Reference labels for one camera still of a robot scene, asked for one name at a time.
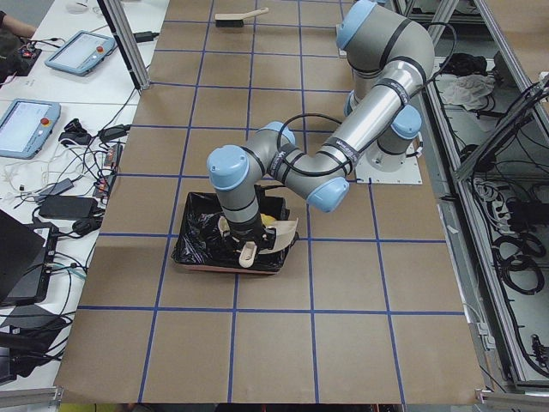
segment blue tablet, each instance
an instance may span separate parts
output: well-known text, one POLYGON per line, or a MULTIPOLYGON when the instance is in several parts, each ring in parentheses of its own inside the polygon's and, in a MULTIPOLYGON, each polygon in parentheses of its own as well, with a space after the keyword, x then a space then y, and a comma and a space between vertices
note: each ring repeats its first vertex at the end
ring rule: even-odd
POLYGON ((59 119, 59 103, 15 99, 0 120, 0 156, 30 159, 59 119))
POLYGON ((116 45, 111 37, 81 30, 46 61, 45 65, 73 75, 85 76, 109 55, 116 45))

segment bin liner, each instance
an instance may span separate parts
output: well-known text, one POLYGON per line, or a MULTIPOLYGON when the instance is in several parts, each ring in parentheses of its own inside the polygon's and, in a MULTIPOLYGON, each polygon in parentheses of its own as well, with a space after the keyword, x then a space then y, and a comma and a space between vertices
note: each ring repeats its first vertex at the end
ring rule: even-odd
MULTIPOLYGON (((277 220, 285 221, 290 215, 282 197, 259 197, 259 210, 277 220)), ((214 193, 190 192, 185 202, 183 222, 172 258, 192 270, 217 270, 240 273, 278 272, 292 244, 276 253, 257 254, 254 264, 248 269, 238 264, 240 253, 234 243, 223 239, 217 227, 222 216, 221 206, 214 193)))

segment robotic arm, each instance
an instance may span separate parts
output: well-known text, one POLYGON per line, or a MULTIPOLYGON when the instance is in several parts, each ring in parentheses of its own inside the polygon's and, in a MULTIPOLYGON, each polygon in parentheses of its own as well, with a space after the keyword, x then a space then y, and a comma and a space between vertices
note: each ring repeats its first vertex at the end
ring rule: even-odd
POLYGON ((210 181, 231 236, 247 254, 240 259, 244 267, 253 264, 258 250, 272 249, 275 242, 275 231, 262 224, 254 186, 265 174, 308 204, 331 212, 349 190, 345 177, 382 134, 377 146, 387 155, 401 155, 411 142, 406 123, 417 124, 419 114, 407 103, 431 76, 434 64, 428 32, 418 23, 361 0, 341 24, 337 45, 347 52, 355 88, 347 102, 348 117, 318 152, 305 154, 295 146, 293 133, 273 122, 245 146, 227 145, 208 157, 210 181), (384 132, 391 125, 393 132, 387 135, 384 132))

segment person's arm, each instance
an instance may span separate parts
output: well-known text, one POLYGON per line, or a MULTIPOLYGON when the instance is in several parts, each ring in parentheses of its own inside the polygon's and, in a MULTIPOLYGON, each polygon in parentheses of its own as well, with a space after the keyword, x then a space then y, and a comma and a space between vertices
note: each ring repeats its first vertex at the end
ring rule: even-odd
POLYGON ((0 12, 0 27, 9 30, 16 36, 25 37, 27 39, 31 39, 34 36, 34 32, 36 32, 36 27, 23 23, 3 12, 0 12))

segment wooden brush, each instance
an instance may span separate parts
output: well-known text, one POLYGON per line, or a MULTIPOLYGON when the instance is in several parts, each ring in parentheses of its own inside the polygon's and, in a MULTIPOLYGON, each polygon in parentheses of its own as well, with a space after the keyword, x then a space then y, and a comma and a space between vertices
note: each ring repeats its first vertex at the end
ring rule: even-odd
POLYGON ((244 19, 250 19, 257 15, 264 15, 268 13, 268 8, 263 7, 249 11, 248 13, 230 13, 230 14, 217 14, 215 15, 216 27, 244 27, 244 19))

